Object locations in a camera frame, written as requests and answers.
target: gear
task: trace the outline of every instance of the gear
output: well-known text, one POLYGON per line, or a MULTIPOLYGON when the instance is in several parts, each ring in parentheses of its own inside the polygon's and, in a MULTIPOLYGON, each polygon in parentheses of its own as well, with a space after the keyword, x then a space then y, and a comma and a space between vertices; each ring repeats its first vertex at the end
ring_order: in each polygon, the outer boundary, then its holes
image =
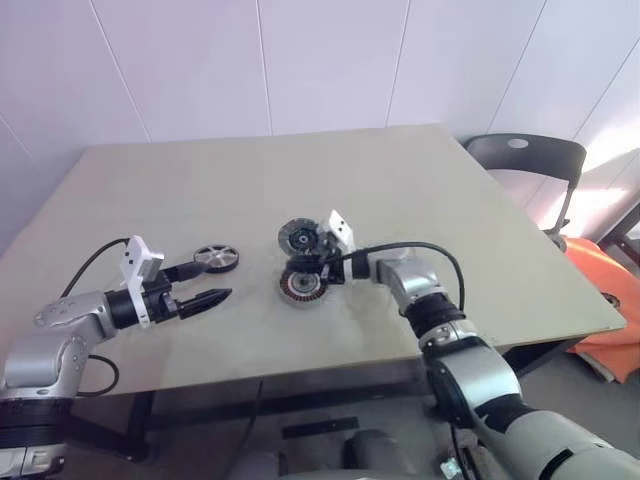
POLYGON ((317 273, 285 270, 280 277, 280 290, 296 302, 312 302, 325 294, 327 286, 317 273))
POLYGON ((326 234, 308 218, 295 218, 278 232, 278 243, 287 255, 317 252, 326 243, 326 234))

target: black chair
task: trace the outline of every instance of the black chair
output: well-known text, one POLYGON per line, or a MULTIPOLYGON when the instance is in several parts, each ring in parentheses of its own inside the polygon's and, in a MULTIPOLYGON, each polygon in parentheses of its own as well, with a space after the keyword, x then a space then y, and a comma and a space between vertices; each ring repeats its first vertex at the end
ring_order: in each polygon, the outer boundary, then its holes
POLYGON ((468 140, 464 147, 486 170, 519 170, 539 173, 568 182, 567 195, 553 228, 545 230, 554 242, 565 219, 571 195, 578 186, 587 151, 582 145, 559 138, 496 133, 468 140))

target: orange cloth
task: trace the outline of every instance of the orange cloth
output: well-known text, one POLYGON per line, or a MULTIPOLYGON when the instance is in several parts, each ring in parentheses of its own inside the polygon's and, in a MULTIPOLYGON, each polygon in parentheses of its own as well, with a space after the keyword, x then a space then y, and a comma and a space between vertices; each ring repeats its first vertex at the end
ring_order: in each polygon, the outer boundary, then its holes
POLYGON ((640 368, 640 279, 595 243, 583 238, 565 241, 567 257, 601 292, 620 300, 618 312, 627 320, 626 328, 591 335, 569 351, 588 353, 624 383, 631 372, 640 368))

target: beige tabletop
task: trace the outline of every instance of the beige tabletop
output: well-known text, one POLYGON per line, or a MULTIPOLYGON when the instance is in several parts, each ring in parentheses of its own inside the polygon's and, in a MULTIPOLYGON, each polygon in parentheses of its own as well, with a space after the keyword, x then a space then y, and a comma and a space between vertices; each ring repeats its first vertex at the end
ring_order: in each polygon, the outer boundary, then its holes
MULTIPOLYGON (((181 298, 233 288, 220 306, 130 328, 96 349, 120 365, 115 393, 416 357, 416 339, 383 286, 334 287, 307 310, 281 300, 278 229, 334 208, 358 246, 423 240, 450 250, 467 282, 466 312, 495 346, 624 325, 453 137, 431 125, 89 148, 0 258, 0 359, 97 247, 131 234, 163 251, 165 266, 210 243, 236 247, 241 259, 230 273, 174 288, 181 298)), ((74 293, 118 287, 120 253, 101 257, 74 293)), ((446 260, 419 254, 457 301, 446 260)), ((83 387, 109 380, 92 365, 83 387)))

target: black cable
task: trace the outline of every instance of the black cable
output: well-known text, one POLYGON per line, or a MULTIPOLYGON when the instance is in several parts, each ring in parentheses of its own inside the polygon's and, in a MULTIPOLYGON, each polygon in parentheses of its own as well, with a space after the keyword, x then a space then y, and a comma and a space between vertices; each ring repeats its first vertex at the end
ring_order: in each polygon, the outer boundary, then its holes
POLYGON ((436 245, 435 243, 427 243, 427 242, 394 242, 394 243, 386 243, 384 245, 376 245, 375 247, 361 248, 360 250, 356 250, 355 252, 348 253, 346 255, 342 255, 340 257, 329 258, 327 259, 327 263, 334 262, 344 262, 345 260, 350 260, 358 255, 367 255, 369 253, 382 252, 384 250, 393 250, 394 248, 426 248, 428 250, 434 250, 438 253, 441 253, 451 262, 453 265, 453 269, 456 271, 456 276, 458 277, 458 290, 459 290, 459 303, 458 308, 464 311, 464 301, 465 301, 465 290, 464 290, 464 277, 462 276, 462 269, 460 268, 460 264, 456 257, 453 256, 447 249, 441 247, 440 245, 436 245))
POLYGON ((233 470, 233 467, 235 467, 236 463, 238 463, 238 459, 240 458, 240 454, 244 450, 244 447, 246 447, 246 445, 247 445, 247 440, 249 440, 249 436, 251 435, 251 432, 253 431, 253 426, 256 423, 256 419, 258 418, 258 414, 260 413, 260 404, 262 402, 262 386, 263 386, 263 384, 264 384, 264 381, 260 380, 260 384, 258 385, 258 393, 256 393, 256 399, 253 402, 253 412, 251 413, 251 418, 249 419, 249 423, 247 424, 247 427, 244 429, 244 433, 242 434, 242 438, 238 442, 238 445, 236 446, 236 449, 234 450, 233 454, 231 454, 231 456, 229 457, 229 460, 227 460, 227 463, 224 466, 224 469, 222 470, 220 475, 218 475, 217 480, 226 480, 227 479, 227 477, 229 476, 229 474, 233 470))
POLYGON ((453 425, 453 423, 450 423, 449 427, 451 428, 451 442, 453 443, 453 451, 456 455, 456 462, 458 462, 458 466, 460 467, 460 471, 462 471, 464 480, 471 480, 471 477, 469 477, 469 472, 467 471, 467 467, 463 463, 462 453, 460 453, 460 445, 458 444, 458 434, 456 432, 456 427, 453 425))
POLYGON ((120 380, 120 370, 118 369, 118 366, 115 364, 115 362, 108 359, 107 357, 103 357, 102 355, 89 355, 89 358, 98 360, 102 363, 106 363, 108 366, 110 366, 111 370, 113 370, 113 381, 108 387, 103 388, 102 390, 96 390, 95 392, 78 392, 76 394, 78 397, 99 397, 100 395, 109 393, 111 390, 116 388, 116 385, 120 380))
POLYGON ((98 250, 96 250, 95 253, 93 255, 91 255, 87 259, 87 261, 82 264, 80 269, 73 276, 73 278, 71 279, 71 281, 69 282, 67 287, 62 291, 62 294, 60 295, 60 298, 63 298, 63 297, 66 297, 66 296, 69 295, 69 293, 71 292, 71 290, 73 289, 75 284, 78 283, 78 280, 80 280, 80 277, 82 276, 82 274, 85 272, 85 270, 87 268, 89 268, 89 265, 91 265, 96 258, 98 258, 105 250, 108 250, 109 248, 113 247, 114 245, 118 245, 119 243, 124 243, 125 245, 127 245, 129 243, 129 239, 128 238, 118 238, 116 240, 113 240, 112 242, 109 242, 109 243, 103 245, 98 250))

